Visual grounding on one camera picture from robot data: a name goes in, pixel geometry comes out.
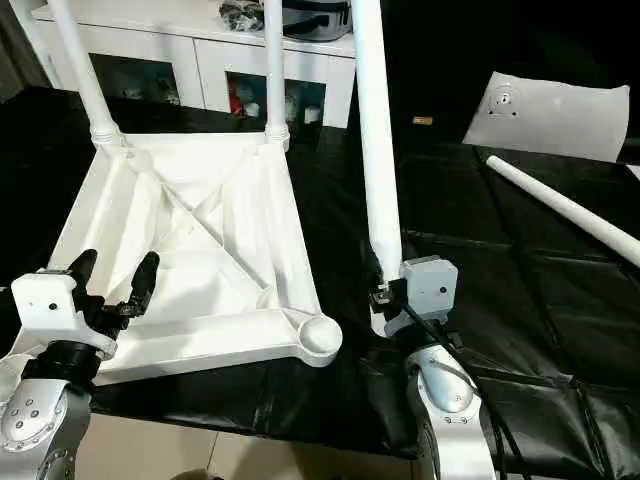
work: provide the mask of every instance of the tiled floor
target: tiled floor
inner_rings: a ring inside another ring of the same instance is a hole
[[[76,478],[170,480],[196,469],[224,480],[411,480],[411,464],[395,458],[101,415],[81,444]]]

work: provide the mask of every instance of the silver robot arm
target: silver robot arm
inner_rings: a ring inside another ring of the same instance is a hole
[[[22,330],[47,349],[30,360],[11,399],[0,404],[0,480],[71,480],[78,446],[89,426],[92,380],[115,354],[118,333],[142,315],[159,265],[140,263],[128,302],[104,305],[87,294],[97,258],[84,252],[66,271],[24,275],[11,290]]]

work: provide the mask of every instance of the white pipe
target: white pipe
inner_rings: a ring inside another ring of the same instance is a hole
[[[71,14],[68,1],[48,0],[48,2],[78,80],[80,97],[91,125],[92,140],[96,144],[120,143],[122,135],[118,125],[111,118],[91,59],[80,40],[78,26]]]
[[[640,267],[640,242],[631,235],[494,155],[487,165]]]
[[[380,0],[353,0],[369,238],[384,280],[400,278],[402,245]]]
[[[282,44],[282,0],[264,2],[264,37],[267,49],[267,128],[269,143],[289,147],[285,117],[284,52]]]

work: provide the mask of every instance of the circular hole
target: circular hole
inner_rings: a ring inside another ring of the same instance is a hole
[[[342,330],[329,317],[314,317],[302,324],[298,338],[310,352],[326,355],[334,353],[342,343]]]

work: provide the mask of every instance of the black cable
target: black cable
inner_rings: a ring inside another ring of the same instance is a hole
[[[520,451],[520,448],[518,447],[518,444],[515,438],[513,437],[511,430],[509,429],[509,426],[505,422],[502,415],[500,415],[500,413],[493,406],[493,403],[490,401],[489,396],[487,395],[486,391],[484,390],[484,388],[480,383],[480,379],[471,372],[471,370],[466,365],[466,362],[460,357],[458,352],[454,350],[453,347],[451,347],[449,340],[444,335],[438,332],[438,330],[433,325],[431,325],[427,320],[423,319],[420,315],[418,315],[418,313],[410,305],[404,304],[403,309],[418,325],[424,328],[424,330],[429,335],[431,335],[447,351],[447,353],[449,353],[449,355],[453,357],[453,359],[456,362],[460,364],[460,366],[465,370],[467,375],[469,375],[473,383],[475,383],[478,395],[480,396],[480,398],[482,398],[482,401],[485,403],[487,410],[489,412],[491,427],[493,429],[493,434],[496,439],[496,449],[497,449],[497,455],[498,455],[498,463],[500,464],[499,471],[500,471],[501,480],[506,479],[506,468],[505,468],[505,461],[504,461],[504,444],[502,442],[501,433],[504,433],[504,436],[507,439],[507,443],[509,444],[509,448],[511,449],[514,457],[516,458],[516,462],[520,467],[520,474],[525,480],[531,480],[531,475],[529,475],[528,473],[528,469],[524,461],[524,457],[522,456],[522,452]]]

